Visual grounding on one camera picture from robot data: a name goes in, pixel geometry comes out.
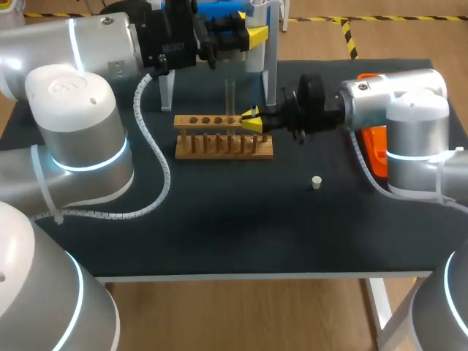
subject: white cable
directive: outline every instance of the white cable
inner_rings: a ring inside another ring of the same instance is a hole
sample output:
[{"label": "white cable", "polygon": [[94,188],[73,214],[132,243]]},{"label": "white cable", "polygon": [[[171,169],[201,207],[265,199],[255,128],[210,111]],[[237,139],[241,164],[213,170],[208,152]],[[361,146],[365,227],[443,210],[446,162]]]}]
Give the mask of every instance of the white cable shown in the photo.
[{"label": "white cable", "polygon": [[389,192],[388,190],[383,189],[374,179],[374,177],[371,174],[371,171],[368,169],[366,161],[364,160],[364,157],[361,153],[361,149],[359,148],[358,140],[356,139],[356,134],[351,131],[350,132],[350,137],[352,141],[352,146],[354,147],[354,151],[356,153],[356,156],[358,157],[359,164],[361,165],[364,174],[366,175],[367,179],[369,180],[369,183],[372,184],[372,186],[382,195],[386,197],[390,197],[395,200],[404,200],[404,201],[416,201],[419,203],[439,203],[443,206],[451,207],[454,209],[457,209],[461,212],[464,212],[468,214],[468,207],[461,205],[457,203],[455,200],[450,199],[445,197],[445,200],[440,202],[438,199],[437,200],[419,200],[419,199],[412,199],[409,197],[403,197],[396,195],[392,192]]},{"label": "white cable", "polygon": [[[135,96],[133,98],[133,111],[135,113],[137,124],[140,127],[140,131],[142,132],[146,141],[148,142],[154,154],[156,155],[157,159],[159,160],[159,163],[161,164],[162,171],[164,173],[164,186],[162,187],[161,193],[159,194],[157,199],[155,199],[155,201],[153,201],[151,204],[147,205],[145,208],[142,208],[134,212],[127,212],[125,214],[113,214],[113,213],[108,213],[108,212],[86,211],[86,210],[80,210],[80,209],[64,209],[60,211],[63,216],[81,216],[81,217],[89,217],[89,218],[96,218],[96,219],[111,219],[111,220],[138,218],[153,211],[156,207],[161,205],[162,201],[164,201],[164,199],[166,198],[167,193],[169,192],[169,188],[170,188],[169,165],[167,164],[167,161],[164,155],[159,149],[159,146],[156,144],[153,137],[151,136],[151,133],[148,131],[145,121],[143,120],[143,116],[141,114],[141,108],[140,108],[141,96],[146,86],[152,80],[153,78],[149,74],[147,74],[138,84],[137,90],[135,91]],[[45,214],[39,214],[37,216],[34,216],[32,217],[32,219],[37,220],[37,219],[41,219],[41,218],[45,218],[49,216],[51,216],[51,214],[50,212],[47,212]]]}]

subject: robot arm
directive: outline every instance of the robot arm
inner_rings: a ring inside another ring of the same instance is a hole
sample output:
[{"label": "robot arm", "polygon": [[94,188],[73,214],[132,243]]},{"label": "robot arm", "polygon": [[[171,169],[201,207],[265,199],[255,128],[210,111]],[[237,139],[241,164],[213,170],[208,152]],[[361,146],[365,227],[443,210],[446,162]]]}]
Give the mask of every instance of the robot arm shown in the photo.
[{"label": "robot arm", "polygon": [[278,108],[247,113],[243,128],[286,128],[306,134],[346,126],[387,126],[388,187],[405,198],[468,200],[468,151],[449,150],[447,87],[433,69],[377,75],[341,83],[332,101],[317,75],[301,76],[297,91]]},{"label": "robot arm", "polygon": [[262,132],[286,128],[301,142],[304,135],[341,125],[353,130],[381,126],[386,124],[390,103],[418,89],[427,89],[447,99],[445,81],[433,69],[346,80],[332,99],[325,97],[319,75],[302,75],[298,89],[286,92],[281,106],[260,108],[258,118],[252,118],[252,114],[244,117],[243,127],[251,129],[255,124]]},{"label": "robot arm", "polygon": [[144,1],[120,1],[102,15],[0,32],[0,91],[25,100],[26,76],[49,64],[96,73],[117,89],[150,69],[166,75],[192,67],[197,55],[215,68],[219,51],[249,51],[264,41],[268,27],[262,28],[246,28],[239,13],[208,20],[197,13],[195,0],[172,0],[162,10]]},{"label": "robot arm", "polygon": [[32,71],[26,93],[44,146],[0,151],[0,199],[28,216],[111,201],[132,184],[126,133],[109,84],[64,65]]}]

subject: white table leg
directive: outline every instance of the white table leg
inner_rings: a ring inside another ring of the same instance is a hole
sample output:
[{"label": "white table leg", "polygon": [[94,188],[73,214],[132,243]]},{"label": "white table leg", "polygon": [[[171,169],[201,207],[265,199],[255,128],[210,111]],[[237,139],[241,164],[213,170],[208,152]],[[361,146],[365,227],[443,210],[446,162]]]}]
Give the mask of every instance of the white table leg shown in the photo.
[{"label": "white table leg", "polygon": [[372,314],[377,329],[377,346],[379,351],[395,350],[408,335],[411,300],[422,281],[423,279],[416,281],[392,315],[384,280],[382,278],[366,279]]},{"label": "white table leg", "polygon": [[282,17],[283,17],[282,31],[287,31],[287,23],[290,18],[290,0],[283,0],[283,1],[284,1],[284,11],[282,11]]},{"label": "white table leg", "polygon": [[377,334],[379,334],[392,317],[387,290],[385,289],[383,278],[367,278],[366,287],[371,302],[375,329],[377,330]]}]

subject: wooden test tube rack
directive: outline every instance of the wooden test tube rack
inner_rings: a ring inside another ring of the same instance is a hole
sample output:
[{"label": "wooden test tube rack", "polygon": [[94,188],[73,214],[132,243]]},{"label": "wooden test tube rack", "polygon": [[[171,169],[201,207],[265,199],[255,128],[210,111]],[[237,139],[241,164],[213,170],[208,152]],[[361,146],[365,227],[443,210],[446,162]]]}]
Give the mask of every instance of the wooden test tube rack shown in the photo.
[{"label": "wooden test tube rack", "polygon": [[[242,130],[240,116],[175,115],[174,128],[179,129],[176,159],[273,159],[271,135],[231,135]],[[200,129],[219,129],[224,133],[202,133]]]}]

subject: white stand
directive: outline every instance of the white stand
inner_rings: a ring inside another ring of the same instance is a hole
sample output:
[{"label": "white stand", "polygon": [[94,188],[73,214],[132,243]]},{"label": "white stand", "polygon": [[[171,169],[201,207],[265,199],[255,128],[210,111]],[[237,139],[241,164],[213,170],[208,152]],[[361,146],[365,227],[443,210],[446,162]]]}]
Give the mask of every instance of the white stand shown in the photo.
[{"label": "white stand", "polygon": [[175,78],[176,72],[174,70],[171,70],[168,75],[162,75],[159,77],[162,112],[170,112],[172,110]]},{"label": "white stand", "polygon": [[281,19],[283,20],[282,31],[287,31],[287,22],[290,19],[290,0],[281,0]]},{"label": "white stand", "polygon": [[267,106],[276,105],[276,73],[278,70],[279,3],[270,5],[270,28],[265,45],[265,69],[262,72]]},{"label": "white stand", "polygon": [[366,279],[372,316],[377,330],[377,347],[379,351],[395,350],[408,335],[411,323],[411,301],[422,282],[423,279],[416,281],[392,315],[384,280],[382,278]]}]

